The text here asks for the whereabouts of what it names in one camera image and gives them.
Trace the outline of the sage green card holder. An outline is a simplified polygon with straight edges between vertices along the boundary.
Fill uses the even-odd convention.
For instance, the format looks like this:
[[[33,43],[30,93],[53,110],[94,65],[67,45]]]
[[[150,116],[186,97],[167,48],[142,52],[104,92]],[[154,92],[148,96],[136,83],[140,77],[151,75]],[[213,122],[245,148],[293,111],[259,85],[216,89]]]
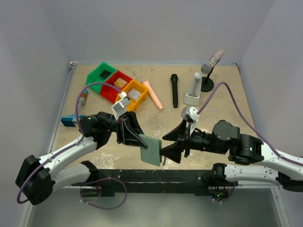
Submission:
[[[153,166],[164,166],[166,158],[160,154],[162,141],[143,134],[139,136],[147,144],[147,148],[140,148],[141,161]]]

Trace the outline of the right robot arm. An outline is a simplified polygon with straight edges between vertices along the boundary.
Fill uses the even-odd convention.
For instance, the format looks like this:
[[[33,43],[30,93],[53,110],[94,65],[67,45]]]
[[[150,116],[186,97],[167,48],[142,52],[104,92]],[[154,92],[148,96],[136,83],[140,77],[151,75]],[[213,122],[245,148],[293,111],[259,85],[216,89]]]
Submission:
[[[187,157],[191,150],[228,154],[228,160],[234,165],[213,164],[211,170],[200,176],[207,186],[231,186],[239,181],[266,182],[281,186],[291,192],[303,191],[303,162],[285,153],[275,154],[262,140],[241,134],[239,127],[220,120],[211,133],[198,128],[190,130],[183,120],[178,127],[163,136],[163,140],[173,144],[161,148],[160,154],[176,163],[181,157]]]

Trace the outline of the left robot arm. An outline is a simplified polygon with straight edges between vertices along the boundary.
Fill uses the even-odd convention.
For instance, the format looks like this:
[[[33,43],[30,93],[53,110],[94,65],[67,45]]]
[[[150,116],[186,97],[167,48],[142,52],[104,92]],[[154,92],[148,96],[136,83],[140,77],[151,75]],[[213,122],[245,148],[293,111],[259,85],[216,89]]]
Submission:
[[[23,161],[15,181],[19,187],[19,204],[23,203],[20,199],[22,194],[32,205],[37,205],[56,189],[76,183],[94,185],[100,174],[91,162],[82,161],[73,168],[67,166],[106,145],[113,132],[118,144],[148,147],[140,137],[143,131],[134,112],[126,112],[118,119],[105,112],[82,117],[80,127],[82,135],[68,145],[39,158],[30,155]]]

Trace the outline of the yellow plastic bin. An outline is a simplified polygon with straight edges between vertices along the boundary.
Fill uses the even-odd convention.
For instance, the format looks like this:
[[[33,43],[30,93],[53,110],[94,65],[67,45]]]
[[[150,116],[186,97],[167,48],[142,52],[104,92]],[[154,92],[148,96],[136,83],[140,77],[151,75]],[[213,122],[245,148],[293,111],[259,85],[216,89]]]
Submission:
[[[130,105],[127,106],[128,111],[135,112],[139,105],[147,99],[148,88],[139,83],[137,80],[131,80],[123,89],[122,92],[126,92],[130,98]]]

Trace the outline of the block in yellow bin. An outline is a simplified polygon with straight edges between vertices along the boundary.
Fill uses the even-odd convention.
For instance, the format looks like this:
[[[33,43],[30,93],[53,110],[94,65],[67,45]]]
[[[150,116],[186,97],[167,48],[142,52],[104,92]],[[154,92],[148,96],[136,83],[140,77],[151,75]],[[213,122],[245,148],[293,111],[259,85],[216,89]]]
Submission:
[[[128,92],[128,96],[130,97],[131,100],[135,102],[140,98],[141,93],[135,88],[133,88]]]

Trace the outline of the grey metronome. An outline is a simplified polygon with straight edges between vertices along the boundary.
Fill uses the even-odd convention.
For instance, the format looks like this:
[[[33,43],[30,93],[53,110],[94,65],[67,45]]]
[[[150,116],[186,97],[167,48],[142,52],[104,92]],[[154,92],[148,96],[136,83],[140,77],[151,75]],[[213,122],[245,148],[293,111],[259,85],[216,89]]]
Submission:
[[[188,90],[185,92],[183,103],[190,106],[198,106],[202,86],[202,73],[196,72]]]

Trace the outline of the pink microphone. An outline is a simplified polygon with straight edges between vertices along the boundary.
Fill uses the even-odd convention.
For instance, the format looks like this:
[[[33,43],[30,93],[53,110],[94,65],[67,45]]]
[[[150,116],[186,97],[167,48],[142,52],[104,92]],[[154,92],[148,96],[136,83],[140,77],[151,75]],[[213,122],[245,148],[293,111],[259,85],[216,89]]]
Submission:
[[[149,81],[148,80],[144,80],[143,81],[143,85],[148,88],[148,93],[149,93],[150,97],[152,98],[153,102],[155,103],[155,105],[157,106],[157,108],[159,110],[163,110],[164,107],[163,107],[161,101],[159,100],[158,96],[154,92],[153,88],[151,87]]]

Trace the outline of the block in red bin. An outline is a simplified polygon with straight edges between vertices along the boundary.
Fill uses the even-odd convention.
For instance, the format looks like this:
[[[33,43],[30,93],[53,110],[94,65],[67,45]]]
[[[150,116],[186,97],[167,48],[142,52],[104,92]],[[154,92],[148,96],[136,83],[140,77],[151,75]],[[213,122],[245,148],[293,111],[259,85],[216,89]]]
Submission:
[[[118,89],[122,89],[125,85],[127,85],[127,81],[125,81],[122,78],[118,78],[115,82],[114,82],[114,86]]]

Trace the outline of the black microphone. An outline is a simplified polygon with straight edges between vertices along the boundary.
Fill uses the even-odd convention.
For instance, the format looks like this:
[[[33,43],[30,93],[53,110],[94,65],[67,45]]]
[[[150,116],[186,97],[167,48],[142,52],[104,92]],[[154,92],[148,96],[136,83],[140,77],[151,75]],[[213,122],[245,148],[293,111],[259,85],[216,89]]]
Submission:
[[[170,77],[172,83],[172,96],[173,96],[173,107],[178,108],[178,76],[172,74]]]

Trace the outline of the black microphone stand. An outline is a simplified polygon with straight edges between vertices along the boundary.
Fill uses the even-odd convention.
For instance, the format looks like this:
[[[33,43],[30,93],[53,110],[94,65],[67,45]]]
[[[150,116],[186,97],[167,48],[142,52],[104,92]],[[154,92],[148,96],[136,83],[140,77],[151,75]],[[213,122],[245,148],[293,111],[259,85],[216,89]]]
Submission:
[[[210,76],[213,72],[212,65],[210,63],[205,63],[201,66],[201,72],[206,74],[206,76],[202,77],[202,92],[210,92],[214,88],[214,82],[210,79]]]

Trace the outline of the toy block hammer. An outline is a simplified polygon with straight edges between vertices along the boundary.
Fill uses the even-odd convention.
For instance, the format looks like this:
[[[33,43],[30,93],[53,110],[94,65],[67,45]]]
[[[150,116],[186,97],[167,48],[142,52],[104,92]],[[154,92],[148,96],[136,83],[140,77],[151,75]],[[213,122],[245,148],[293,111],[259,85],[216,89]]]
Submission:
[[[77,102],[77,111],[78,112],[79,112],[80,108],[85,105],[88,94],[89,94],[89,92],[87,89],[85,89],[81,93],[79,101]],[[70,115],[66,115],[66,116],[62,117],[61,123],[65,127],[76,127],[78,125],[77,119],[76,119],[76,114],[70,114]]]

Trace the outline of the green plastic bin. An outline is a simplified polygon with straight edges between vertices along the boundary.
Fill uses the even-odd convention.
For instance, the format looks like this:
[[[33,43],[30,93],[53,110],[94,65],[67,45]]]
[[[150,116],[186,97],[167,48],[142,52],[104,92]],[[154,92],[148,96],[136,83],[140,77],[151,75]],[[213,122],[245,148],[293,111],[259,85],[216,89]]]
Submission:
[[[102,62],[91,73],[88,74],[86,79],[86,85],[95,82],[106,82],[106,80],[109,79],[116,72],[116,68],[107,64],[106,62]]]

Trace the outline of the glitter microphone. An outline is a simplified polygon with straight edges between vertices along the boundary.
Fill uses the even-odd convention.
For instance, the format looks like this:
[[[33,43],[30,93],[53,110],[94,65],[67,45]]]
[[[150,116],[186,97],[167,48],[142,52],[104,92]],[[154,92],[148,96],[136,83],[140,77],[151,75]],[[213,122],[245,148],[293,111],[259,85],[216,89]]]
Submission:
[[[203,74],[209,74],[214,66],[220,61],[220,59],[224,56],[225,51],[220,49],[217,51],[206,63],[202,64],[201,72]]]

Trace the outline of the aluminium frame rail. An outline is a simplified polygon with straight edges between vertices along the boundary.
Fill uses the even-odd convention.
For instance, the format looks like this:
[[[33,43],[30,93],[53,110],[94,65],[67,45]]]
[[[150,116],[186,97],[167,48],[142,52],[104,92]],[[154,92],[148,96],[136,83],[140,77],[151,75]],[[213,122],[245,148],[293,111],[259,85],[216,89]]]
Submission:
[[[65,110],[65,102],[66,102],[67,96],[69,95],[69,89],[70,89],[70,86],[71,86],[71,83],[72,83],[72,80],[73,80],[73,77],[76,72],[78,64],[79,63],[77,61],[71,61],[70,65],[68,67],[67,80],[64,84],[64,87],[60,90],[62,93],[60,96],[60,99],[59,99],[60,108],[55,112],[56,117],[55,117],[55,121],[54,121],[54,126],[52,127],[52,134],[51,134],[48,146],[47,146],[46,150],[43,152],[43,155],[52,151],[55,147],[55,144],[57,143],[57,138],[58,138],[60,127],[61,127],[60,118],[61,118],[62,113]],[[22,209],[22,214],[21,214],[21,217],[17,224],[17,227],[27,227],[28,226],[32,208],[33,208],[33,205],[31,203],[24,204],[23,209]]]

